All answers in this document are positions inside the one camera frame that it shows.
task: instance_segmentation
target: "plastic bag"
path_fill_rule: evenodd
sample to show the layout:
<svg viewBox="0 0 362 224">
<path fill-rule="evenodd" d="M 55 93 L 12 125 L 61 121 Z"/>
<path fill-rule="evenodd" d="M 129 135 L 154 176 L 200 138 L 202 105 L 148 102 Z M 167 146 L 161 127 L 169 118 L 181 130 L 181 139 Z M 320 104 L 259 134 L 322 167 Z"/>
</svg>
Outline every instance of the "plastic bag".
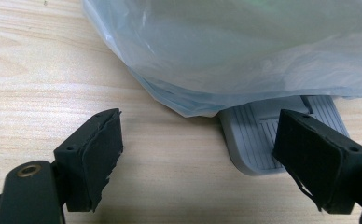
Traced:
<svg viewBox="0 0 362 224">
<path fill-rule="evenodd" d="M 256 100 L 362 96 L 362 0 L 83 0 L 158 101 L 185 117 Z"/>
</svg>

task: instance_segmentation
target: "gray plastic tray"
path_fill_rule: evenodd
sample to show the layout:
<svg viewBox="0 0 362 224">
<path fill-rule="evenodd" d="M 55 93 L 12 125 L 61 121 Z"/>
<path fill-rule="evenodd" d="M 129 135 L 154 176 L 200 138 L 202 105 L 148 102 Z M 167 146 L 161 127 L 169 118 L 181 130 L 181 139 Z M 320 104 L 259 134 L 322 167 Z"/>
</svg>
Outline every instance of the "gray plastic tray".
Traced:
<svg viewBox="0 0 362 224">
<path fill-rule="evenodd" d="M 235 106 L 219 113 L 233 164 L 246 175 L 285 172 L 272 156 L 281 109 L 308 114 L 349 136 L 330 96 L 291 96 Z"/>
</svg>

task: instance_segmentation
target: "translucent plastic bag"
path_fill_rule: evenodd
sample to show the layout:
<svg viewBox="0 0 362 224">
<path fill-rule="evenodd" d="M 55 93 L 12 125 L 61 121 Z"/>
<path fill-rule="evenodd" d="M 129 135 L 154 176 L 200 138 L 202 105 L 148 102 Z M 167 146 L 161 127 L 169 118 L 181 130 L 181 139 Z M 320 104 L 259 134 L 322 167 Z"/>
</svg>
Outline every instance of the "translucent plastic bag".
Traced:
<svg viewBox="0 0 362 224">
<path fill-rule="evenodd" d="M 302 94 L 362 96 L 362 0 L 83 0 L 158 101 L 185 117 Z"/>
</svg>

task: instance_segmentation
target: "wooden table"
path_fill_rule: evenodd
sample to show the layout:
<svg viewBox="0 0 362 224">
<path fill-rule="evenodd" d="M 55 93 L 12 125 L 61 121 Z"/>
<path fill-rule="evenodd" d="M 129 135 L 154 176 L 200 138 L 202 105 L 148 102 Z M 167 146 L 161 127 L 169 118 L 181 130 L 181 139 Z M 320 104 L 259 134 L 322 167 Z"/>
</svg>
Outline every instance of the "wooden table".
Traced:
<svg viewBox="0 0 362 224">
<path fill-rule="evenodd" d="M 362 144 L 362 99 L 336 99 Z M 0 1 L 0 193 L 8 171 L 53 161 L 93 114 L 118 107 L 124 153 L 96 213 L 67 223 L 357 223 L 319 213 L 288 174 L 251 177 L 231 163 L 219 120 L 157 103 L 75 1 Z"/>
</svg>

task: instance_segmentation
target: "wooden surface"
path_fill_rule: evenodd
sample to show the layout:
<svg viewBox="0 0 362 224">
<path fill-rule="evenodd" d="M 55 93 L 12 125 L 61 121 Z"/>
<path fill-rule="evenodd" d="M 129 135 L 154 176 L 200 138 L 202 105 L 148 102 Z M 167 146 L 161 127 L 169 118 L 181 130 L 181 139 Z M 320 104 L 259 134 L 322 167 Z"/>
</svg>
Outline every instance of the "wooden surface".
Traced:
<svg viewBox="0 0 362 224">
<path fill-rule="evenodd" d="M 336 99 L 362 144 L 362 99 Z M 319 213 L 287 174 L 246 176 L 218 119 L 184 119 L 154 101 L 76 1 L 0 1 L 0 193 L 8 171 L 53 161 L 93 114 L 120 108 L 124 153 L 96 213 L 67 223 L 357 223 Z"/>
</svg>

